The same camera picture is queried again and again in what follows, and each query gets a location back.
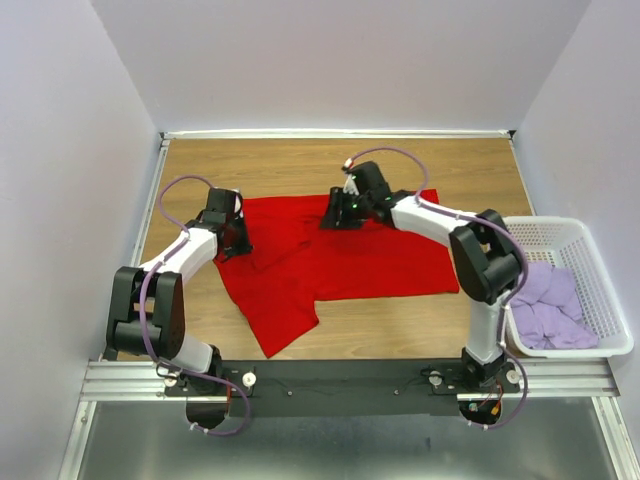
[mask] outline purple cloth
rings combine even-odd
[[[520,341],[528,348],[593,348],[598,336],[582,322],[573,272],[546,262],[529,265],[529,278],[511,300]]]

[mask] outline basket mesh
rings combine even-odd
[[[558,223],[509,223],[508,228],[529,262],[549,262],[573,271],[583,320],[600,339],[622,332],[579,228]]]

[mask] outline wire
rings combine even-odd
[[[167,193],[167,191],[171,187],[173,187],[176,183],[181,182],[183,180],[187,180],[187,179],[200,180],[206,183],[207,185],[209,185],[209,188],[215,188],[209,180],[207,180],[204,177],[201,177],[200,175],[183,175],[169,182],[169,184],[162,189],[162,191],[160,192],[160,195],[158,196],[157,207],[160,213],[171,223],[180,227],[180,230],[185,232],[186,236],[182,239],[182,241],[178,245],[172,248],[164,256],[164,258],[161,261],[158,261],[153,267],[151,267],[151,270],[147,272],[147,274],[144,276],[144,279],[142,280],[142,286],[140,287],[140,327],[142,330],[142,341],[147,351],[147,355],[149,355],[149,357],[151,357],[151,360],[156,364],[162,365],[168,369],[178,370],[190,377],[202,378],[210,382],[225,385],[228,388],[235,389],[236,392],[240,394],[240,396],[242,397],[242,400],[244,401],[245,411],[244,411],[244,418],[242,420],[242,423],[238,427],[231,430],[218,432],[215,430],[209,430],[208,428],[201,427],[200,425],[195,423],[191,424],[192,429],[199,430],[206,435],[211,435],[214,437],[227,437],[227,436],[235,435],[236,433],[239,433],[249,424],[249,420],[251,419],[251,403],[249,402],[249,397],[247,397],[247,394],[244,393],[244,391],[238,385],[232,382],[229,382],[228,380],[225,380],[219,377],[214,377],[213,375],[207,375],[206,373],[196,372],[189,369],[181,369],[179,366],[167,360],[161,360],[160,358],[158,358],[158,356],[156,355],[156,352],[153,350],[153,345],[151,344],[151,338],[149,336],[149,326],[147,324],[147,313],[144,307],[147,301],[147,291],[149,290],[149,284],[151,283],[151,279],[153,278],[153,275],[160,269],[162,265],[164,265],[171,257],[173,257],[176,253],[178,253],[180,249],[182,249],[189,242],[189,229],[187,228],[187,226],[184,223],[182,223],[180,220],[169,215],[165,210],[164,205],[162,204],[162,199],[164,198],[164,195]]]
[[[416,191],[416,193],[414,195],[414,200],[416,202],[416,205],[418,205],[418,207],[425,208],[427,210],[431,210],[432,212],[439,213],[441,215],[445,215],[445,216],[450,217],[450,218],[455,218],[456,220],[464,220],[466,222],[475,222],[475,223],[479,223],[481,225],[484,225],[485,227],[492,228],[494,231],[496,231],[497,233],[499,233],[500,235],[505,237],[507,240],[509,240],[509,242],[511,242],[511,244],[513,245],[513,247],[515,249],[516,256],[518,257],[518,262],[520,263],[520,266],[522,267],[522,275],[520,276],[519,280],[516,279],[516,284],[513,287],[513,289],[511,290],[511,292],[506,297],[504,297],[502,299],[502,302],[501,302],[501,305],[500,305],[500,312],[498,313],[498,329],[497,329],[496,343],[498,344],[500,349],[504,352],[504,354],[507,357],[509,357],[509,359],[511,359],[517,365],[517,367],[520,369],[520,372],[522,373],[522,379],[523,379],[523,383],[524,383],[523,390],[522,390],[522,397],[520,398],[520,401],[518,402],[518,405],[513,410],[513,412],[505,420],[503,420],[500,423],[496,423],[494,425],[482,425],[482,424],[479,424],[479,423],[470,422],[471,424],[479,426],[479,427],[481,427],[481,428],[483,428],[485,430],[486,429],[495,430],[496,428],[503,427],[507,423],[509,423],[522,410],[522,407],[524,406],[524,404],[525,404],[525,402],[527,400],[527,395],[528,395],[529,380],[527,378],[527,373],[525,372],[525,369],[524,369],[522,363],[520,362],[520,360],[518,360],[513,354],[511,354],[507,350],[507,347],[506,347],[506,344],[505,344],[505,341],[504,341],[504,330],[505,330],[505,326],[506,326],[505,325],[505,315],[506,315],[507,310],[509,309],[509,302],[522,289],[522,287],[524,286],[525,282],[527,281],[527,278],[529,277],[529,263],[527,262],[527,256],[524,253],[524,250],[522,249],[522,247],[520,246],[518,241],[507,230],[505,230],[504,228],[500,227],[499,225],[496,225],[495,223],[492,223],[489,220],[486,220],[484,218],[472,216],[472,215],[467,214],[467,213],[462,212],[462,211],[445,209],[445,208],[442,208],[440,205],[437,205],[435,203],[431,203],[431,202],[428,202],[426,200],[423,200],[420,197],[420,194],[427,187],[427,184],[429,183],[429,170],[427,169],[427,166],[418,157],[416,157],[411,152],[409,152],[407,150],[404,150],[402,148],[398,148],[398,147],[388,147],[388,146],[373,147],[373,148],[369,148],[367,150],[363,150],[363,151],[361,151],[359,153],[356,153],[355,155],[353,155],[352,157],[350,157],[347,160],[345,165],[348,164],[348,166],[350,168],[357,158],[362,157],[363,155],[366,155],[368,153],[378,152],[378,151],[382,151],[382,150],[387,150],[387,151],[391,151],[391,152],[397,152],[397,153],[400,153],[400,154],[402,154],[402,155],[404,155],[406,157],[409,157],[411,160],[413,160],[420,167],[420,170],[422,170],[422,173],[424,175],[424,180],[423,180],[422,184],[420,185],[420,188],[418,188],[418,190]]]

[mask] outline wooden surface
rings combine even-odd
[[[215,185],[240,188],[245,198],[328,193],[342,185],[340,167],[350,155],[377,145],[411,150],[429,167],[429,186],[442,204],[502,215],[528,215],[529,205],[505,139],[353,140],[172,140],[162,188],[187,173]],[[410,159],[394,153],[369,155],[391,188],[414,189],[421,173]],[[176,185],[165,197],[167,210],[182,221],[206,202],[207,187],[197,181]],[[178,230],[157,212],[144,248],[148,260],[166,248]],[[187,331],[214,344],[227,359],[264,358],[249,325],[229,299],[213,264],[203,267],[185,288]],[[457,357],[464,346],[469,306],[464,295],[431,295],[316,302],[320,325],[273,358]]]

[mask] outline shiny metal surface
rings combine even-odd
[[[256,418],[232,438],[190,432],[178,403],[100,403],[80,478],[606,480],[615,473],[591,400],[553,398],[531,400],[492,432],[426,415]]]

